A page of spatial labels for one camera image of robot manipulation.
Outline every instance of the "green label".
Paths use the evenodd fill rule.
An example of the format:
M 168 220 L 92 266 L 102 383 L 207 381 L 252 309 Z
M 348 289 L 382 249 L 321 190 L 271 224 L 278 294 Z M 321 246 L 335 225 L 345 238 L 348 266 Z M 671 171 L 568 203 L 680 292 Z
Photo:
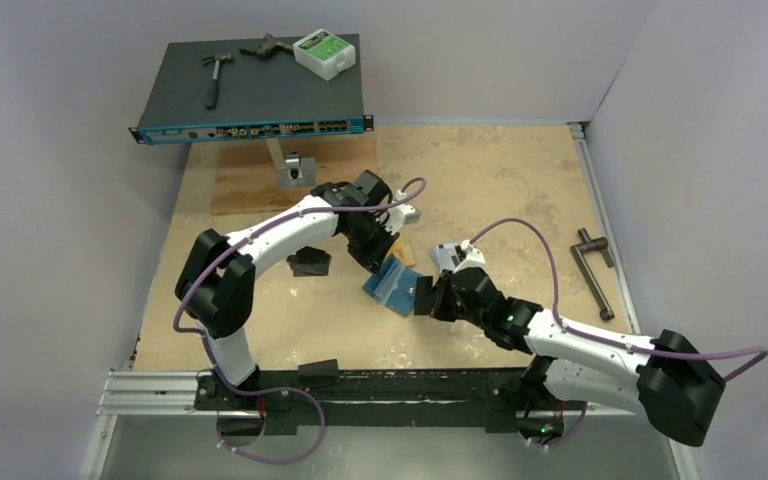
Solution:
M 328 60 L 348 46 L 349 42 L 328 32 L 319 32 L 301 44 L 302 49 L 307 50 L 320 60 Z

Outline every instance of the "wooden block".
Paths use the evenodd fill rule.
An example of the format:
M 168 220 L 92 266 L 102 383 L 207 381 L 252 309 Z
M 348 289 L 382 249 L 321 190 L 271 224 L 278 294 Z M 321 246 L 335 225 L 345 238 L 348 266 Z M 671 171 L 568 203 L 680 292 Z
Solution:
M 406 267 L 416 265 L 416 259 L 413 258 L 413 250 L 411 250 L 410 243 L 408 243 L 408 239 L 404 234 L 400 234 L 399 238 L 393 243 L 393 246 L 390 247 L 387 255 L 391 254 L 398 258 L 402 265 Z
M 285 153 L 316 158 L 316 183 L 351 182 L 364 170 L 378 174 L 375 139 L 370 136 L 281 139 Z M 213 186 L 213 215 L 286 210 L 310 188 L 282 190 L 266 142 L 238 142 L 219 153 Z

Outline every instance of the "white box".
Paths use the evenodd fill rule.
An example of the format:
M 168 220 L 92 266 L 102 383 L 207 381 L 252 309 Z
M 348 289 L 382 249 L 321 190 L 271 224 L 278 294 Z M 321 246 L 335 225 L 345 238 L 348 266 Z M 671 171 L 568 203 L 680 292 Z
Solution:
M 357 62 L 354 45 L 321 28 L 294 43 L 293 54 L 297 62 L 325 80 Z

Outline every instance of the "white wall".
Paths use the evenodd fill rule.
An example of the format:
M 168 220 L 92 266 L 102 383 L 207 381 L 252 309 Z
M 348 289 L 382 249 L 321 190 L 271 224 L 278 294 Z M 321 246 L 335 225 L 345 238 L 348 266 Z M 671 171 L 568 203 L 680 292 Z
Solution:
M 588 141 L 644 330 L 768 346 L 768 1 L 658 2 Z M 768 359 L 696 452 L 768 478 Z
M 596 113 L 655 1 L 153 0 L 129 10 L 164 41 L 359 32 L 364 106 L 379 121 L 566 123 Z
M 183 149 L 126 130 L 163 45 L 127 8 L 62 3 L 0 6 L 0 479 L 76 477 L 180 183 Z

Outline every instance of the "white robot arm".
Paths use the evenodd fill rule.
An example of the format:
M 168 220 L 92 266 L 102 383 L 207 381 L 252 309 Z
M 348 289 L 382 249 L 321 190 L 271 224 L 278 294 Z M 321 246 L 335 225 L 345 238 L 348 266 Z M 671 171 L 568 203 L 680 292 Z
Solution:
M 398 203 L 407 194 L 391 192 L 381 178 L 365 171 L 351 184 L 320 185 L 292 208 L 245 230 L 226 236 L 208 230 L 199 235 L 176 285 L 178 298 L 219 254 L 244 243 L 221 265 L 224 274 L 211 273 L 187 305 L 188 313 L 207 332 L 217 364 L 234 385 L 243 383 L 257 367 L 243 326 L 251 313 L 257 278 L 303 247 L 340 233 L 349 240 L 349 254 L 368 271 L 378 273 L 398 231 L 417 222 L 420 215 L 406 203 L 385 210 L 384 215 L 356 210 L 378 205 L 385 197 Z
M 482 268 L 483 254 L 469 242 L 457 252 L 461 258 L 453 272 L 444 271 L 436 284 L 431 277 L 419 279 L 416 314 L 466 320 L 496 345 L 535 355 L 530 369 L 554 399 L 646 415 L 664 435 L 687 445 L 702 444 L 725 390 L 723 377 L 706 361 L 639 352 L 698 354 L 682 335 L 664 330 L 653 338 L 566 318 L 558 321 L 541 305 L 497 290 Z
M 386 197 L 398 201 L 405 193 L 391 193 L 380 178 L 364 172 L 351 184 L 315 188 L 296 206 L 261 224 L 227 236 L 214 230 L 199 235 L 175 293 L 178 298 L 191 296 L 186 310 L 203 327 L 216 364 L 231 385 L 258 390 L 257 375 L 253 375 L 257 365 L 244 328 L 255 280 L 301 248 L 337 234 L 346 236 L 349 254 L 361 266 L 378 273 L 399 229 L 419 216 L 406 203 L 385 214 L 369 211 L 367 207 L 381 204 Z M 208 266 L 238 244 L 232 255 L 193 287 Z M 645 414 L 666 436 L 688 445 L 702 444 L 725 389 L 723 378 L 705 361 L 638 351 L 698 353 L 683 336 L 664 331 L 656 339 L 568 319 L 559 323 L 542 306 L 497 290 L 482 268 L 483 254 L 469 242 L 457 250 L 454 271 L 444 270 L 436 283 L 432 277 L 418 279 L 414 312 L 442 321 L 466 320 L 501 348 L 533 354 L 522 381 L 508 392 L 524 399 L 526 410 L 529 399 L 536 397 L 542 405 L 594 402 Z M 572 330 L 581 334 L 574 335 Z M 613 343 L 586 338 L 588 334 Z

